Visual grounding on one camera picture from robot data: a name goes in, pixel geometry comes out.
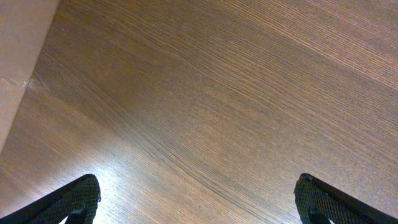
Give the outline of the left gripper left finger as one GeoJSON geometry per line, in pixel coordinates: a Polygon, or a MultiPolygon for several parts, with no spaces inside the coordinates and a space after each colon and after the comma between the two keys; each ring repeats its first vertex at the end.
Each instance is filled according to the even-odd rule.
{"type": "Polygon", "coordinates": [[[101,200],[100,185],[93,174],[85,174],[31,204],[1,218],[1,223],[92,224],[101,200]]]}

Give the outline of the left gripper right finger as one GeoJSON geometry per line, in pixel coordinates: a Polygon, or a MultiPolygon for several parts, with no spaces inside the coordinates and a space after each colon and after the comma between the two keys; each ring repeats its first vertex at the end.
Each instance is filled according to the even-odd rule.
{"type": "Polygon", "coordinates": [[[397,224],[397,219],[303,173],[294,190],[295,204],[304,224],[397,224]]]}

